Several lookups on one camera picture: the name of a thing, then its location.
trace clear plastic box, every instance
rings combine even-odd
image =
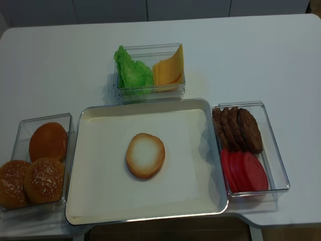
[[[259,130],[262,136],[263,152],[256,155],[260,163],[262,164],[265,173],[268,178],[269,188],[267,191],[257,192],[238,192],[233,193],[228,185],[227,179],[225,178],[226,187],[229,194],[229,199],[241,200],[244,199],[246,202],[274,202],[290,188],[290,183],[286,175],[286,171],[282,162],[282,158],[279,153],[279,149],[274,138],[272,127],[269,118],[266,113],[265,106],[260,101],[255,102],[239,102],[239,103],[225,103],[219,104],[221,110],[225,107],[232,108],[237,106],[238,108],[247,109],[256,119]],[[219,154],[221,156],[222,146],[216,135],[217,145]]]
[[[179,46],[180,44],[162,44],[124,47],[124,49],[126,49],[133,60],[140,60],[152,69],[152,67],[161,60],[171,58],[176,53]],[[166,99],[180,100],[183,98],[185,92],[184,72],[183,81],[180,84],[119,88],[118,71],[115,64],[114,83],[116,99],[120,104],[152,102]]]
[[[57,202],[32,205],[23,208],[7,210],[0,207],[1,218],[14,218],[29,216],[39,213],[55,212],[63,209],[66,205],[68,194],[71,166],[75,152],[76,132],[72,123],[72,116],[69,113],[52,115],[42,118],[28,119],[21,121],[18,128],[17,138],[11,160],[23,160],[31,163],[29,156],[29,142],[37,128],[49,122],[57,122],[62,125],[68,134],[67,156],[63,162],[65,166],[65,179],[62,198]]]

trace table surface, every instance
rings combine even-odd
[[[0,160],[19,122],[112,104],[119,45],[183,43],[186,93],[211,105],[261,100],[291,183],[277,203],[231,204],[254,226],[321,223],[321,21],[313,15],[15,28],[0,41]],[[63,213],[0,220],[0,237],[77,235]]]

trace red tomato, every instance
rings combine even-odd
[[[229,187],[232,192],[238,192],[229,167],[229,152],[226,149],[223,149],[221,152],[221,157],[224,175],[227,179]]]
[[[248,177],[252,191],[268,190],[269,184],[265,171],[259,160],[252,153],[246,152],[241,164]]]
[[[235,166],[234,166],[234,160],[235,159],[236,159],[236,152],[230,153],[229,159],[228,159],[228,164],[229,164],[229,167],[230,167],[230,170],[231,170],[231,175],[232,175],[232,178],[234,180],[234,184],[235,184],[236,190],[237,190],[237,192],[240,192],[240,190],[242,189],[242,186],[241,186],[241,184],[239,182],[237,170],[235,169]]]
[[[232,165],[234,166],[234,170],[235,170],[235,175],[236,175],[236,179],[237,182],[239,183],[239,191],[240,192],[249,192],[252,191],[250,182],[248,180],[248,177],[241,165],[243,159],[244,159],[244,153],[243,152],[236,152],[233,156],[233,160],[232,160]]]

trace green lettuce leaf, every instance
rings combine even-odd
[[[134,61],[123,48],[119,46],[115,52],[114,59],[117,66],[119,88],[133,88],[143,86],[153,86],[152,70],[141,61]],[[146,94],[151,90],[142,90],[139,92],[128,91],[127,94]]]

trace burger patty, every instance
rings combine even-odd
[[[216,134],[219,136],[219,139],[221,141],[221,144],[222,144],[222,148],[223,149],[227,149],[227,150],[230,150],[229,148],[229,144],[225,138],[225,135],[224,135],[224,132],[223,132],[223,128],[221,126],[221,123],[220,123],[220,115],[221,115],[221,110],[219,108],[214,108],[212,110],[212,120],[213,120],[213,124],[214,124],[214,127],[215,127],[215,132]]]
[[[242,108],[238,110],[238,124],[249,151],[254,154],[261,153],[263,151],[261,132],[255,118],[248,110]]]
[[[223,109],[221,116],[220,116],[220,123],[223,128],[225,138],[226,138],[226,140],[229,144],[229,147],[230,147],[229,151],[232,151],[232,152],[240,151],[241,148],[236,143],[236,141],[233,137],[232,130],[229,125],[229,109],[228,109],[228,107],[225,107]]]
[[[232,130],[233,137],[236,143],[239,145],[239,147],[243,152],[246,152],[248,148],[245,144],[245,141],[239,129],[238,117],[237,117],[238,110],[239,109],[236,106],[229,110],[229,125]]]

